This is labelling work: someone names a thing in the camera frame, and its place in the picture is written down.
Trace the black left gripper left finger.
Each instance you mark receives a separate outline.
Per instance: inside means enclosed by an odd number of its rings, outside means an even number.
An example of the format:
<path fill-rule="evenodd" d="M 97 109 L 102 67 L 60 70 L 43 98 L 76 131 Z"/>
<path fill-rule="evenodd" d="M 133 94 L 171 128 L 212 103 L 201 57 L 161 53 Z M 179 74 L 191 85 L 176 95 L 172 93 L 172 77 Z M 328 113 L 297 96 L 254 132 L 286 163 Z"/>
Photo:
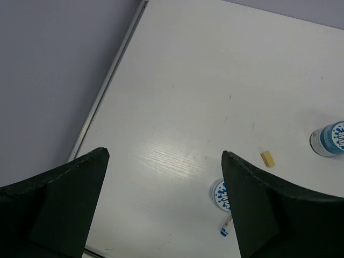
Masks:
<path fill-rule="evenodd" d="M 1 257 L 81 257 L 108 161 L 87 154 L 1 187 Z"/>

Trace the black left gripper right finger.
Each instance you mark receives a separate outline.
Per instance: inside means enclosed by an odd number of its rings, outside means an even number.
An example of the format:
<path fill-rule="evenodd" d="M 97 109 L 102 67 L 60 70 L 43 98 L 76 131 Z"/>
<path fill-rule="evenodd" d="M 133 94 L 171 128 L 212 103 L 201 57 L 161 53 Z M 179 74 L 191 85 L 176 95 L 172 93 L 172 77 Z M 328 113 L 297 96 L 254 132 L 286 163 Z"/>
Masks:
<path fill-rule="evenodd" d="M 224 151 L 242 257 L 343 257 L 343 198 L 303 188 Z"/>

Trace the blue white ink jar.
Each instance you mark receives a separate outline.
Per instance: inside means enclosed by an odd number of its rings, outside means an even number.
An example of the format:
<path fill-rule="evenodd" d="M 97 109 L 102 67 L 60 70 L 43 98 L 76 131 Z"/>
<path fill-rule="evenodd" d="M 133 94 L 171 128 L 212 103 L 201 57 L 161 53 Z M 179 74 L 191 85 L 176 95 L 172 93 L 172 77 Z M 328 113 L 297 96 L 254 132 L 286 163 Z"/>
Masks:
<path fill-rule="evenodd" d="M 217 208 L 225 212 L 231 212 L 231 206 L 228 200 L 226 185 L 223 178 L 219 178 L 211 184 L 209 194 L 211 200 Z"/>

